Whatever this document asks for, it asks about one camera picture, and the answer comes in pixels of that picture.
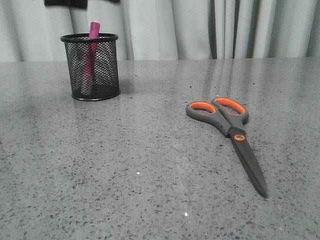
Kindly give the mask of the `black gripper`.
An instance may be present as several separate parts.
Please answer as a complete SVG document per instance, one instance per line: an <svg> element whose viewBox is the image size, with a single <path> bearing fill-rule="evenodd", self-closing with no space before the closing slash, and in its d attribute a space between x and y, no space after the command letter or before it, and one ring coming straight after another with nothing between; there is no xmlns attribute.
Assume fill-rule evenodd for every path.
<svg viewBox="0 0 320 240"><path fill-rule="evenodd" d="M89 3L93 3L94 0L44 0L44 6L50 7L66 7L76 9L87 9Z"/></svg>

